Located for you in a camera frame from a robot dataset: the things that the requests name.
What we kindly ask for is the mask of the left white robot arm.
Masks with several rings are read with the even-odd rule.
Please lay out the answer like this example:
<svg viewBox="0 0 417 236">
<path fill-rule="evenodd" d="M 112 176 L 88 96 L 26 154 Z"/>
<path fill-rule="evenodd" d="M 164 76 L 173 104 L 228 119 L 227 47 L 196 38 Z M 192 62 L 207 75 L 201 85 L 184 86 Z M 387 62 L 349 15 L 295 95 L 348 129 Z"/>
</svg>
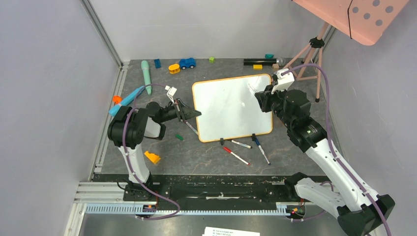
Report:
<svg viewBox="0 0 417 236">
<path fill-rule="evenodd" d="M 150 170 L 142 150 L 143 139 L 162 140 L 166 131 L 164 122 L 176 118 L 185 122 L 201 114 L 179 98 L 165 107 L 157 102 L 150 102 L 144 108 L 119 108 L 108 126 L 107 136 L 122 153 L 126 163 L 129 174 L 126 191 L 136 193 L 145 201 L 154 196 Z"/>
</svg>

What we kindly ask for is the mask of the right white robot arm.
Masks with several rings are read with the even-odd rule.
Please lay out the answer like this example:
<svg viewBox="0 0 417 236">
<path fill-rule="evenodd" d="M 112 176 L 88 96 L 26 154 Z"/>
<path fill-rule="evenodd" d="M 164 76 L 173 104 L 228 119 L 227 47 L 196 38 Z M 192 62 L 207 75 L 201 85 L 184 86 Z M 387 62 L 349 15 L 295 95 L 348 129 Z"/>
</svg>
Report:
<svg viewBox="0 0 417 236">
<path fill-rule="evenodd" d="M 284 195 L 308 200 L 330 213 L 345 234 L 365 236 L 380 225 L 390 235 L 387 219 L 395 201 L 370 187 L 336 149 L 330 135 L 310 116 L 311 103 L 300 90 L 274 91 L 272 85 L 254 94 L 262 112 L 279 118 L 290 141 L 313 160 L 336 187 L 334 192 L 299 172 L 285 180 Z"/>
</svg>

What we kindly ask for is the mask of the orange wedge block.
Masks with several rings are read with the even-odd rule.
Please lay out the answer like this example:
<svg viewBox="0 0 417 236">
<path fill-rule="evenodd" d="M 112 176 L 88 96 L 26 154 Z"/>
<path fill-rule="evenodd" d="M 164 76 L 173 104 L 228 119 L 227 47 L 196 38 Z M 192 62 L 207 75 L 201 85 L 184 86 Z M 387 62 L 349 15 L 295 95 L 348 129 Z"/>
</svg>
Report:
<svg viewBox="0 0 417 236">
<path fill-rule="evenodd" d="M 161 158 L 160 158 L 160 156 L 159 156 L 159 155 L 154 154 L 154 153 L 150 153 L 149 151 L 146 151 L 146 152 L 144 153 L 144 155 L 145 155 L 145 157 L 146 157 L 149 161 L 151 161 L 153 164 L 157 164 L 157 163 L 161 160 Z"/>
</svg>

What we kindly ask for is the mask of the small orange toy piece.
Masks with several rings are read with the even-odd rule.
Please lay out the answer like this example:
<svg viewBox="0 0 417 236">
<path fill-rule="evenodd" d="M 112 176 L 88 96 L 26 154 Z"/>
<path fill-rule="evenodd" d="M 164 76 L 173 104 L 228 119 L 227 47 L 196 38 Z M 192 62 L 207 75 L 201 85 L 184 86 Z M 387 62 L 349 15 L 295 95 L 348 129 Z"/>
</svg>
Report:
<svg viewBox="0 0 417 236">
<path fill-rule="evenodd" d="M 122 101 L 122 98 L 120 96 L 113 96 L 112 101 L 114 104 L 119 104 Z"/>
</svg>

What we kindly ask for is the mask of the yellow oval toy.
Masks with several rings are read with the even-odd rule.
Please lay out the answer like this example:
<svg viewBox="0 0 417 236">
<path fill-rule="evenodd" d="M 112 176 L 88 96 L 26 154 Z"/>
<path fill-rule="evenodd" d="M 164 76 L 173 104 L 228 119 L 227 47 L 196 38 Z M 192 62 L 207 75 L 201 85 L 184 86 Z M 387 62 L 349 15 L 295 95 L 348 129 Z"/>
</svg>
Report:
<svg viewBox="0 0 417 236">
<path fill-rule="evenodd" d="M 180 72 L 181 67 L 180 67 L 180 65 L 178 63 L 175 63 L 175 64 L 171 64 L 168 67 L 168 69 L 169 69 L 169 73 L 170 74 L 176 74 L 176 73 L 179 73 Z"/>
</svg>

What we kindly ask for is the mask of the blue whiteboard marker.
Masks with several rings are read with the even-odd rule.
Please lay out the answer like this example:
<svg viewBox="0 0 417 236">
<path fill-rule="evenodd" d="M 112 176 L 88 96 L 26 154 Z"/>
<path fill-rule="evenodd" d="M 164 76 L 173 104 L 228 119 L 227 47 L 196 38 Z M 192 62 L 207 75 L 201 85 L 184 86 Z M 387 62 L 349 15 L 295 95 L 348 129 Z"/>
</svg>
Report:
<svg viewBox="0 0 417 236">
<path fill-rule="evenodd" d="M 263 155 L 263 157 L 266 159 L 268 165 L 271 165 L 271 162 L 269 161 L 267 155 L 265 154 L 265 151 L 263 150 L 263 148 L 262 148 L 262 146 L 261 146 L 261 144 L 260 144 L 260 142 L 259 142 L 259 140 L 258 140 L 257 137 L 254 138 L 254 142 L 256 143 L 256 145 L 259 148 L 259 150 L 260 150 L 261 154 Z"/>
</svg>

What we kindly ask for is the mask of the orange framed whiteboard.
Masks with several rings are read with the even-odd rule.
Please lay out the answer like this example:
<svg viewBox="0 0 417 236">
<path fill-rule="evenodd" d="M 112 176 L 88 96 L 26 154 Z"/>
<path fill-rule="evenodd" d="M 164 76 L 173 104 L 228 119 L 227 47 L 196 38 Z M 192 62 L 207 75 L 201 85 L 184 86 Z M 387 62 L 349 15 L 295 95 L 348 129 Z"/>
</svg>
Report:
<svg viewBox="0 0 417 236">
<path fill-rule="evenodd" d="M 194 108 L 202 143 L 264 135 L 273 130 L 272 114 L 261 111 L 254 93 L 271 84 L 268 74 L 256 74 L 196 82 L 192 86 Z"/>
</svg>

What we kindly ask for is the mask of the purple whiteboard marker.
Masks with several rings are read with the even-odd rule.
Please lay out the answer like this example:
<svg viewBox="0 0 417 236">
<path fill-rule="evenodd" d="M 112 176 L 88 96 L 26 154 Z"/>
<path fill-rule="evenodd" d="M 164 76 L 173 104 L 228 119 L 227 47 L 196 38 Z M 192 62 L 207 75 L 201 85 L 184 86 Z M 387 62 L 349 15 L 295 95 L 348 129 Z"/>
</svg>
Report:
<svg viewBox="0 0 417 236">
<path fill-rule="evenodd" d="M 185 124 L 196 134 L 198 135 L 198 131 L 194 128 L 188 121 L 185 121 Z"/>
</svg>

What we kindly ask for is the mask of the green marker cap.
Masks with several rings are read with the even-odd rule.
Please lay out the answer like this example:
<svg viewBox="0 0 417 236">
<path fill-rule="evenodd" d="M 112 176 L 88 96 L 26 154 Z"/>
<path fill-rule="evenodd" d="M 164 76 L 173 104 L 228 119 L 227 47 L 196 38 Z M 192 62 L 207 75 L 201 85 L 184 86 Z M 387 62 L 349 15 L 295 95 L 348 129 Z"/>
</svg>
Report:
<svg viewBox="0 0 417 236">
<path fill-rule="evenodd" d="M 182 137 L 181 135 L 176 134 L 176 135 L 175 135 L 175 137 L 176 137 L 177 139 L 179 139 L 179 140 L 183 141 L 183 137 Z"/>
</svg>

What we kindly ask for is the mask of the pink tripod stand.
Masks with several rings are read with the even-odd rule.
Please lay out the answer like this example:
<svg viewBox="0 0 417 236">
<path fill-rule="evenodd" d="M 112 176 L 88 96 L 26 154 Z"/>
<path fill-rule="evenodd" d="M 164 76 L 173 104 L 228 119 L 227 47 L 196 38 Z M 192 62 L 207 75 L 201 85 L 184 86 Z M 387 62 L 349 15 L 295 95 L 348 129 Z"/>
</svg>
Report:
<svg viewBox="0 0 417 236">
<path fill-rule="evenodd" d="M 323 37 L 329 28 L 329 23 L 325 22 L 322 26 L 318 35 L 314 38 L 311 38 L 308 44 L 294 57 L 292 58 L 283 68 L 292 69 L 292 64 L 299 59 L 301 56 L 305 55 L 305 57 L 301 60 L 301 64 L 309 64 L 313 63 L 318 66 L 322 66 L 322 59 L 323 59 L 323 50 L 325 42 Z M 304 80 L 316 80 L 316 97 L 315 102 L 320 101 L 320 90 L 321 90 L 321 78 L 322 73 L 319 69 L 313 68 L 315 70 L 316 75 L 314 76 L 304 76 L 304 72 L 306 71 L 306 67 L 303 67 L 299 70 L 299 72 L 294 72 L 297 81 L 304 81 Z"/>
</svg>

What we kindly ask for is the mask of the red whiteboard marker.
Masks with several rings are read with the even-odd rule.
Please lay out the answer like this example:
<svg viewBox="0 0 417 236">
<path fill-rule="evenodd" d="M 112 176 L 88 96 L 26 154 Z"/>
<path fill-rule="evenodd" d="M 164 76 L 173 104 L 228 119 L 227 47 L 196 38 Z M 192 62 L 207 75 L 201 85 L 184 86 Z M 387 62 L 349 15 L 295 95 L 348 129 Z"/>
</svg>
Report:
<svg viewBox="0 0 417 236">
<path fill-rule="evenodd" d="M 241 162 L 243 162 L 245 165 L 250 166 L 250 163 L 245 161 L 244 159 L 242 159 L 239 155 L 237 155 L 235 152 L 233 152 L 232 150 L 230 150 L 228 147 L 223 147 L 223 149 L 228 152 L 230 155 L 234 156 L 235 158 L 237 158 L 238 160 L 240 160 Z"/>
</svg>

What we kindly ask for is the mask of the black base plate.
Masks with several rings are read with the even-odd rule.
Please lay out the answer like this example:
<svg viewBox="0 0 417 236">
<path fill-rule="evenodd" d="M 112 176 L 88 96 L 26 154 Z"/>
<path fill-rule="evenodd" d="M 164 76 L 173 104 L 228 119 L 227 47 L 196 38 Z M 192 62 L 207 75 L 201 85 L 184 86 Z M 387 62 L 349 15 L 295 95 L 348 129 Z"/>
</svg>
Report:
<svg viewBox="0 0 417 236">
<path fill-rule="evenodd" d="M 276 203 L 299 205 L 284 184 L 287 176 L 151 175 L 148 187 L 134 193 L 124 187 L 123 200 L 155 202 L 162 210 L 254 210 L 273 209 Z"/>
</svg>

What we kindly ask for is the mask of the pink perforated panel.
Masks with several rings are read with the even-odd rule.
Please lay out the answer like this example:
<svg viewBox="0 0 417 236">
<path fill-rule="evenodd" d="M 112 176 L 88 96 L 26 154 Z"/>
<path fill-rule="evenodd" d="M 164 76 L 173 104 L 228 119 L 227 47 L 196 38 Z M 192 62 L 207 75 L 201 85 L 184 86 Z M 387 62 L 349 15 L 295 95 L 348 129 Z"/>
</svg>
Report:
<svg viewBox="0 0 417 236">
<path fill-rule="evenodd" d="M 295 0 L 365 46 L 374 45 L 409 0 Z"/>
</svg>

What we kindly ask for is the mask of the mint green toy microphone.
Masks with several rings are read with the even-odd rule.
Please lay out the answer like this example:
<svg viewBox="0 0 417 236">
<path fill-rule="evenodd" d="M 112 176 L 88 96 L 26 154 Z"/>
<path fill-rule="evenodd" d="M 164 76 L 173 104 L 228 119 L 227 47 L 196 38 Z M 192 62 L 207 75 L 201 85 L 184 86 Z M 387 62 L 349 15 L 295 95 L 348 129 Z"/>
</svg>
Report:
<svg viewBox="0 0 417 236">
<path fill-rule="evenodd" d="M 147 91 L 148 95 L 151 95 L 152 87 L 150 86 L 151 79 L 150 79 L 150 72 L 149 72 L 149 63 L 146 60 L 141 61 L 141 69 L 143 72 L 145 90 Z"/>
</svg>

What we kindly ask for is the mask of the yellow block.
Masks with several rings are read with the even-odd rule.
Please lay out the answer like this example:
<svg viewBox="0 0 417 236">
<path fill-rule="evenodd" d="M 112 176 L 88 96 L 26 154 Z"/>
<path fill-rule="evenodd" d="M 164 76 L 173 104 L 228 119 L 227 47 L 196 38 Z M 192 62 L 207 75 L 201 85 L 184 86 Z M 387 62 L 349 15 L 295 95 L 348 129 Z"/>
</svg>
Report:
<svg viewBox="0 0 417 236">
<path fill-rule="evenodd" d="M 254 64 L 253 65 L 253 69 L 254 70 L 262 70 L 263 69 L 263 66 L 261 64 Z"/>
</svg>

